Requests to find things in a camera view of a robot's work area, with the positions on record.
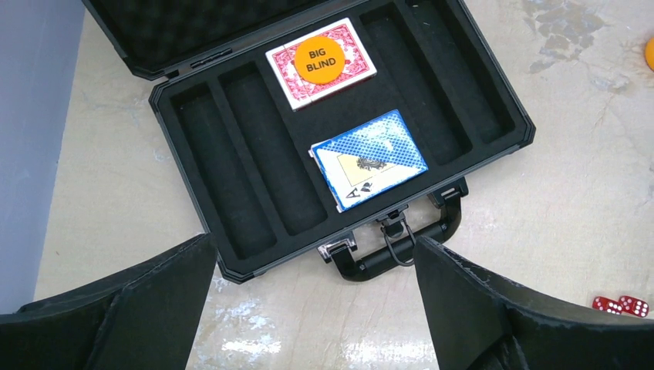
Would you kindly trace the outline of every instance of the open briefcase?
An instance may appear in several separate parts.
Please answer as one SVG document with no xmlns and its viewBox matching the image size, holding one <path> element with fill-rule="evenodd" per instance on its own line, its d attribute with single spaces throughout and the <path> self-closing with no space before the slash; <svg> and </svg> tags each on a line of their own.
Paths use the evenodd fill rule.
<svg viewBox="0 0 654 370">
<path fill-rule="evenodd" d="M 350 281 L 406 265 L 416 236 L 456 231 L 465 174 L 534 139 L 462 0 L 84 2 L 135 76 L 167 78 L 150 104 L 229 281 L 314 248 Z M 294 111 L 266 52 L 345 18 L 376 75 Z M 395 109 L 429 169 L 339 212 L 309 148 Z M 414 233 L 403 211 L 424 195 L 442 216 Z M 374 220 L 388 245 L 355 261 Z"/>
</svg>

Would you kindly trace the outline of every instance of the dice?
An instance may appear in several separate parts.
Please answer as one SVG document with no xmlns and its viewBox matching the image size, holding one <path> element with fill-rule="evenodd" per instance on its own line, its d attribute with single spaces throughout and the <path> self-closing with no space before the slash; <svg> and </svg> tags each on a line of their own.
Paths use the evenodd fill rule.
<svg viewBox="0 0 654 370">
<path fill-rule="evenodd" d="M 644 318 L 649 313 L 649 304 L 642 299 L 623 295 L 618 298 L 618 302 L 620 302 L 623 312 L 638 316 L 639 318 Z"/>
<path fill-rule="evenodd" d="M 593 300 L 592 307 L 595 310 L 606 311 L 609 314 L 621 315 L 624 310 L 623 306 L 618 301 L 613 301 L 607 297 L 596 297 Z"/>
</svg>

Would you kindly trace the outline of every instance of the black panel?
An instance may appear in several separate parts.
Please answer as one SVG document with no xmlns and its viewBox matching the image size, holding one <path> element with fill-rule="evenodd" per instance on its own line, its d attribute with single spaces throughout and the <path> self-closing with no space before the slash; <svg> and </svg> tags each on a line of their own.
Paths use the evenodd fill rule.
<svg viewBox="0 0 654 370">
<path fill-rule="evenodd" d="M 442 370 L 651 368 L 654 324 L 547 296 L 432 239 L 414 253 Z"/>
<path fill-rule="evenodd" d="M 0 314 L 0 368 L 184 368 L 216 256 L 215 240 L 198 235 L 137 266 Z"/>
</svg>

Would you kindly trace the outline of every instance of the floor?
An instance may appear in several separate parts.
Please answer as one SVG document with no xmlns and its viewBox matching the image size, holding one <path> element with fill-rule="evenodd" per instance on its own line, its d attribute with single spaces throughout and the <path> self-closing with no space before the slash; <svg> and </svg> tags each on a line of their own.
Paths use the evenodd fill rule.
<svg viewBox="0 0 654 370">
<path fill-rule="evenodd" d="M 448 247 L 566 301 L 654 301 L 654 2 L 468 0 L 538 131 L 467 177 Z M 202 232 L 147 103 L 85 19 L 36 298 L 146 260 Z M 438 218 L 411 204 L 418 229 Z M 382 241 L 356 231 L 364 252 Z M 457 309 L 456 297 L 452 300 Z M 235 285 L 214 274 L 189 369 L 436 369 L 412 267 L 344 281 L 318 252 Z"/>
</svg>

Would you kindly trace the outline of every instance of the metal latch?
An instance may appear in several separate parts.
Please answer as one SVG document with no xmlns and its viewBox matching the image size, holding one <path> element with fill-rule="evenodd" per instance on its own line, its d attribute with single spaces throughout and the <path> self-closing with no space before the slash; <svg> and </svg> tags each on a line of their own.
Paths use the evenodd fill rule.
<svg viewBox="0 0 654 370">
<path fill-rule="evenodd" d="M 318 247 L 318 253 L 325 263 L 328 264 L 332 262 L 332 255 L 337 254 L 343 249 L 348 249 L 350 252 L 356 251 L 356 241 L 354 240 L 354 233 L 350 231 L 344 237 L 340 237 L 338 240 L 325 243 Z"/>
</svg>

